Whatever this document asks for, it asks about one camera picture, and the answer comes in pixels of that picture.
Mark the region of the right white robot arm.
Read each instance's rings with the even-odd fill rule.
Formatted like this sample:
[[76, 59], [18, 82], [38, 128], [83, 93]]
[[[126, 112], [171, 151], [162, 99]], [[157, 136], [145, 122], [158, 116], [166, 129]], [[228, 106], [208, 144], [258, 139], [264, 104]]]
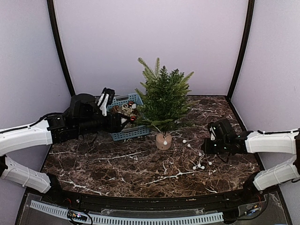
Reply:
[[270, 169], [252, 174], [243, 185], [239, 199], [250, 203], [257, 192], [287, 181], [300, 180], [300, 130], [252, 131], [236, 133], [229, 120], [221, 119], [209, 124], [210, 137], [206, 138], [201, 149], [206, 154], [223, 153], [256, 154], [287, 153], [292, 157]]

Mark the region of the small green christmas tree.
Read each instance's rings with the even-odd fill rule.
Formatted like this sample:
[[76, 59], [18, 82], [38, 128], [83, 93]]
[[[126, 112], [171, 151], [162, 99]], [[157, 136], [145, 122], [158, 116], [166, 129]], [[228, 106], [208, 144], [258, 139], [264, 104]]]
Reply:
[[170, 72], [166, 66], [160, 66], [160, 58], [156, 59], [154, 69], [141, 57], [138, 62], [143, 66], [145, 82], [141, 85], [145, 92], [135, 90], [143, 102], [138, 107], [140, 115], [136, 123], [157, 130], [156, 147], [167, 150], [172, 144], [171, 130], [179, 127], [177, 122], [188, 113], [187, 94], [191, 91], [188, 81], [194, 72], [188, 75], [178, 69]]

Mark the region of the white ball string lights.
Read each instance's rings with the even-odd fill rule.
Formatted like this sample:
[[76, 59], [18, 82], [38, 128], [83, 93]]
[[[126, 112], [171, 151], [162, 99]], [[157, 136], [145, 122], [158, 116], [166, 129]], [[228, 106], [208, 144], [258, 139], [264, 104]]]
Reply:
[[214, 163], [213, 157], [200, 149], [203, 139], [189, 127], [163, 131], [155, 127], [155, 144], [166, 155], [169, 164], [183, 167], [187, 172], [207, 170]]

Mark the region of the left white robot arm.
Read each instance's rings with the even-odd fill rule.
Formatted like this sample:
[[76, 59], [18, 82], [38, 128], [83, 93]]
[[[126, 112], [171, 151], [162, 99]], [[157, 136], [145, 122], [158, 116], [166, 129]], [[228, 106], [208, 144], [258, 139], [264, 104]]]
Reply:
[[0, 131], [0, 177], [47, 194], [55, 204], [66, 201], [58, 178], [51, 173], [42, 173], [15, 161], [12, 156], [22, 150], [38, 150], [53, 144], [65, 143], [85, 134], [104, 131], [117, 133], [135, 116], [110, 112], [107, 107], [114, 98], [111, 89], [104, 89], [99, 97], [77, 94], [71, 97], [64, 112], [52, 112], [36, 122]]

